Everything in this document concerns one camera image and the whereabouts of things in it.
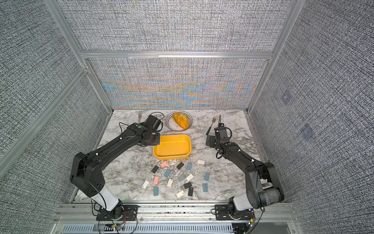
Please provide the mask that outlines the pink eraser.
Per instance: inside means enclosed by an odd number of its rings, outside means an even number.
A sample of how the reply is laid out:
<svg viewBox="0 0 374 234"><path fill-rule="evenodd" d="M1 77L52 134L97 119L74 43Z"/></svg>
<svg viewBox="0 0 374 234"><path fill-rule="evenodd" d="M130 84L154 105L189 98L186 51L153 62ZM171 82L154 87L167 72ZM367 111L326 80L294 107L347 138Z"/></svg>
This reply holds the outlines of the pink eraser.
<svg viewBox="0 0 374 234"><path fill-rule="evenodd" d="M158 185L158 183L159 183L159 179L160 179L159 176L155 176L155 177L154 177L154 181L153 181L154 185Z"/></svg>
<svg viewBox="0 0 374 234"><path fill-rule="evenodd" d="M167 161L164 161L163 163L161 163L160 166L161 166L162 168L164 168L164 167L166 167L167 165L168 165L168 162L167 162Z"/></svg>

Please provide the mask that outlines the black eraser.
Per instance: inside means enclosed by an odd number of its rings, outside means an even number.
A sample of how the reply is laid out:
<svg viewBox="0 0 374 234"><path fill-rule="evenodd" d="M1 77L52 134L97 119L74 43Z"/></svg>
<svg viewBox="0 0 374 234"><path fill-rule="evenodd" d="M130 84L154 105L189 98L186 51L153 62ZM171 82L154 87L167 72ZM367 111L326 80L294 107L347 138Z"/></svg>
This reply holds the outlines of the black eraser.
<svg viewBox="0 0 374 234"><path fill-rule="evenodd" d="M192 183L191 182L185 183L183 187L184 189L189 189L190 187L192 187Z"/></svg>
<svg viewBox="0 0 374 234"><path fill-rule="evenodd" d="M184 166L184 163L179 163L177 166L176 166L176 168L178 169L178 170L180 170L182 167Z"/></svg>
<svg viewBox="0 0 374 234"><path fill-rule="evenodd" d="M193 190L194 190L193 187L190 187L190 188L189 188L189 191L188 191L188 196L189 196L189 197L192 197L192 196L193 196Z"/></svg>
<svg viewBox="0 0 374 234"><path fill-rule="evenodd" d="M158 171L158 169L159 169L159 166L154 166L151 172L155 174Z"/></svg>

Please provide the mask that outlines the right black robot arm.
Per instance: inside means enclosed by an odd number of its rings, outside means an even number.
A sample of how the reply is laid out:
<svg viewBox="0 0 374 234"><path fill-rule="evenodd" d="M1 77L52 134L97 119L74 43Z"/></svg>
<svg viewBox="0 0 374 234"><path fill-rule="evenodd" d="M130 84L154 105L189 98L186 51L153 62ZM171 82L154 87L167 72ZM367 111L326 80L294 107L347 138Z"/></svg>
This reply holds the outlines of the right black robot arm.
<svg viewBox="0 0 374 234"><path fill-rule="evenodd" d="M214 135L206 136L206 146L215 149L217 159L224 158L234 163L244 173L245 192L231 197L227 205L216 207L215 213L219 220L248 220L254 209L283 202L284 192L275 166L254 159L231 138L231 129L222 123L222 116L219 116Z"/></svg>

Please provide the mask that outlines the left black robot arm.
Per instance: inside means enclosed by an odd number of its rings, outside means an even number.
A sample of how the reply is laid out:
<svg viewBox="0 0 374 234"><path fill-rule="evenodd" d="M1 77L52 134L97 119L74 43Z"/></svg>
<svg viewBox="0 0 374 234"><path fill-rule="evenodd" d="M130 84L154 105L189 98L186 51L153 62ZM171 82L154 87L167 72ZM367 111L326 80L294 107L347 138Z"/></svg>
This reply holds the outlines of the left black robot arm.
<svg viewBox="0 0 374 234"><path fill-rule="evenodd" d="M121 134L102 147L89 153L74 156L70 181L87 197L93 199L107 212L116 214L121 201L107 188L103 170L118 156L138 145L142 147L160 144L163 122L149 115L142 123L128 125Z"/></svg>

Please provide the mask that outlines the yellow storage box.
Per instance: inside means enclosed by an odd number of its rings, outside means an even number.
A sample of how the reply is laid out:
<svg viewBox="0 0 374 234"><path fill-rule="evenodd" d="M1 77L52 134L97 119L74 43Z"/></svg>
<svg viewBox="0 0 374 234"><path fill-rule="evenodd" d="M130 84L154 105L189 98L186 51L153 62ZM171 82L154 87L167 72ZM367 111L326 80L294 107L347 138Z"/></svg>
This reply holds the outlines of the yellow storage box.
<svg viewBox="0 0 374 234"><path fill-rule="evenodd" d="M153 147L153 155L159 160L185 159L191 152L191 139L184 134L161 136L160 144Z"/></svg>

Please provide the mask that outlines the grey eraser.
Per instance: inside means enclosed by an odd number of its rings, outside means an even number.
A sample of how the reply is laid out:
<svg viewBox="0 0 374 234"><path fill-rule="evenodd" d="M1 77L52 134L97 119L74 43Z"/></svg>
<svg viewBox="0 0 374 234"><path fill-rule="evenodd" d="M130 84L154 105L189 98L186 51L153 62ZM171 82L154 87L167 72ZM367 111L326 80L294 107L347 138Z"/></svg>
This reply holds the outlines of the grey eraser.
<svg viewBox="0 0 374 234"><path fill-rule="evenodd" d="M177 179L178 179L179 182L185 181L186 180L186 175L181 174Z"/></svg>

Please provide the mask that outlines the cream eraser centre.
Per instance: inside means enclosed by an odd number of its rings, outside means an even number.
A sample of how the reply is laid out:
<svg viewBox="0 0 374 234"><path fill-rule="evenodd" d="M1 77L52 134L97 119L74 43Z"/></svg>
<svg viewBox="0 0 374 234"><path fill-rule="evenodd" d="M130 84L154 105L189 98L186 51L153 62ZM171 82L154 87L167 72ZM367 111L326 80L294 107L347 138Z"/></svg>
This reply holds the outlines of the cream eraser centre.
<svg viewBox="0 0 374 234"><path fill-rule="evenodd" d="M187 177L186 177L186 180L187 182L191 181L192 179L194 178L194 176L192 174L189 174Z"/></svg>

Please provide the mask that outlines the white eraser bottom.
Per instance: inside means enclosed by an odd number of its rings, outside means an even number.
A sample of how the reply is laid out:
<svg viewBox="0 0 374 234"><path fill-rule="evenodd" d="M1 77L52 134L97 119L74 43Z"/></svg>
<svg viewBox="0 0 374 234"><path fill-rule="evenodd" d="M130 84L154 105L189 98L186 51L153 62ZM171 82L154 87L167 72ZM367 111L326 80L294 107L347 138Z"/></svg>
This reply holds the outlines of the white eraser bottom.
<svg viewBox="0 0 374 234"><path fill-rule="evenodd" d="M180 191L180 192L178 192L178 193L176 194L177 198L181 198L181 197L184 196L184 195L185 195L185 191L184 191L184 190L182 190L182 191Z"/></svg>

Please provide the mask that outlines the black eraser bottom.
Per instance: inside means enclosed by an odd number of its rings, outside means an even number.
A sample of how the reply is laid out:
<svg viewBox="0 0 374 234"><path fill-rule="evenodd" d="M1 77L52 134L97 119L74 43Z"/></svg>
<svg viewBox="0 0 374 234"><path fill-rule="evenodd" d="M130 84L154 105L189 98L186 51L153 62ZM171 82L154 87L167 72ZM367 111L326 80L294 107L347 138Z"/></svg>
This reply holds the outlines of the black eraser bottom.
<svg viewBox="0 0 374 234"><path fill-rule="evenodd" d="M190 188L189 188L189 191L188 191L188 196L189 196L189 197L192 197L192 196L193 196L193 190L194 190L193 187L190 187Z"/></svg>

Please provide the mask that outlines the patterned white bowl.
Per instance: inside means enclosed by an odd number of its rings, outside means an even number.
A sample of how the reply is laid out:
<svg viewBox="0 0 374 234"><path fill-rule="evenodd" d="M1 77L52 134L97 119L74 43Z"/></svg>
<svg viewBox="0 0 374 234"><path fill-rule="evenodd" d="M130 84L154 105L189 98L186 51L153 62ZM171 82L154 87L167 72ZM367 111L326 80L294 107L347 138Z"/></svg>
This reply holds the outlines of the patterned white bowl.
<svg viewBox="0 0 374 234"><path fill-rule="evenodd" d="M174 112L172 112L172 113L170 113L167 117L166 117L166 120L165 120L165 124L166 124L166 126L170 129L170 130L172 130L172 131L175 131L175 132L183 132L183 131L185 131L184 129L182 129L175 121L174 121L174 119L173 119L173 114L174 113L183 113L183 114L186 114L187 115L187 117L189 118L189 120L190 120L190 125L189 125L189 128L192 126L192 124L193 124L193 119L192 119L192 116L189 114L189 113L187 113L187 112L185 112L185 111L174 111Z"/></svg>

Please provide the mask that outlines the yellow bread loaf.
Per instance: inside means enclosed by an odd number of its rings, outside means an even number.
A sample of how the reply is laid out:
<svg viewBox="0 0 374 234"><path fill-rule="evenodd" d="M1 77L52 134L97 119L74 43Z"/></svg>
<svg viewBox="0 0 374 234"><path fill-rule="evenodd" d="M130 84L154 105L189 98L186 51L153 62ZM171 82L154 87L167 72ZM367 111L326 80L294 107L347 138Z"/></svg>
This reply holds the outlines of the yellow bread loaf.
<svg viewBox="0 0 374 234"><path fill-rule="evenodd" d="M190 120L186 114L174 113L173 119L182 129L187 130L189 128Z"/></svg>

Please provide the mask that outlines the green handled gold fork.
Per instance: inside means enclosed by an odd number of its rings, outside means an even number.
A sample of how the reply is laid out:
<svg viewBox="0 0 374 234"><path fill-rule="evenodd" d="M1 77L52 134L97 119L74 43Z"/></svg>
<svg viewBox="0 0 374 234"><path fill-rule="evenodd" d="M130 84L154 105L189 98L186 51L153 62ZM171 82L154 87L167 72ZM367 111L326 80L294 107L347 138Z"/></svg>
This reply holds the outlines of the green handled gold fork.
<svg viewBox="0 0 374 234"><path fill-rule="evenodd" d="M210 125L210 127L208 128L208 130L207 130L207 132L206 132L206 135L207 135L207 136L209 135L209 133L210 133L210 131L211 131L211 129L212 129L212 126L213 126L213 124L216 122L216 120L217 120L217 116L214 116L213 119L212 119L212 121L211 121L211 125Z"/></svg>

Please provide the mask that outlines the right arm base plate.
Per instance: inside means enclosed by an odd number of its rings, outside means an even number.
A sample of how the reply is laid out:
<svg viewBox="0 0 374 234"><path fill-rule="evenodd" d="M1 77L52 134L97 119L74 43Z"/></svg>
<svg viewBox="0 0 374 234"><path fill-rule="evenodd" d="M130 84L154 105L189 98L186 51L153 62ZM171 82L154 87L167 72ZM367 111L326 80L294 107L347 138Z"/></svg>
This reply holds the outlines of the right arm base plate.
<svg viewBox="0 0 374 234"><path fill-rule="evenodd" d="M214 206L214 214L219 221L226 220L254 220L255 214L253 210L239 211L233 204L216 204Z"/></svg>

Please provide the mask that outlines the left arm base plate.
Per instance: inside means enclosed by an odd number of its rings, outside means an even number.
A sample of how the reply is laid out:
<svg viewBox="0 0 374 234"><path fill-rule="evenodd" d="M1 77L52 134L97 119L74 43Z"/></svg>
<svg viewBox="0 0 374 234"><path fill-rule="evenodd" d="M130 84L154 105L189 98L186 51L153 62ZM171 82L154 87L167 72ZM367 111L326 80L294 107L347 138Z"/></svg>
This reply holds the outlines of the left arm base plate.
<svg viewBox="0 0 374 234"><path fill-rule="evenodd" d="M138 213L138 205L119 205L112 211L100 208L96 221L135 221Z"/></svg>

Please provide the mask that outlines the aluminium front rail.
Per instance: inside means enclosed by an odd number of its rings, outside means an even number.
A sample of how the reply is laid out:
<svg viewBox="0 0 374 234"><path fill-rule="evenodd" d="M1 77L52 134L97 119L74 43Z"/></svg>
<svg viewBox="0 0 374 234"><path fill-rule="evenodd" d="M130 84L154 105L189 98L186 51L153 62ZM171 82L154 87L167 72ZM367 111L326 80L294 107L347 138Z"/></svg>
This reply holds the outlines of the aluminium front rail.
<svg viewBox="0 0 374 234"><path fill-rule="evenodd" d="M145 200L126 201L126 205L137 205L139 223L216 222L212 214L215 205L227 204L226 200ZM89 202L60 205L53 223L94 223L96 211ZM261 223L299 223L294 207L290 203L277 203L255 210Z"/></svg>

